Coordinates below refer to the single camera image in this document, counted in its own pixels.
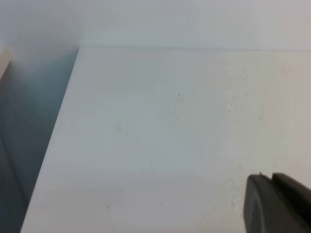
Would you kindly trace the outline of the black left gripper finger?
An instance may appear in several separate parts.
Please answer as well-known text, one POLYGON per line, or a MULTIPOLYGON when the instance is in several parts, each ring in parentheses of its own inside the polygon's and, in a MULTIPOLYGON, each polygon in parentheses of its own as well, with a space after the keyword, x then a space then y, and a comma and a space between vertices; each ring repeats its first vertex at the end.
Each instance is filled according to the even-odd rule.
POLYGON ((243 219, 247 233, 309 233, 311 190, 284 173, 249 175, 243 219))

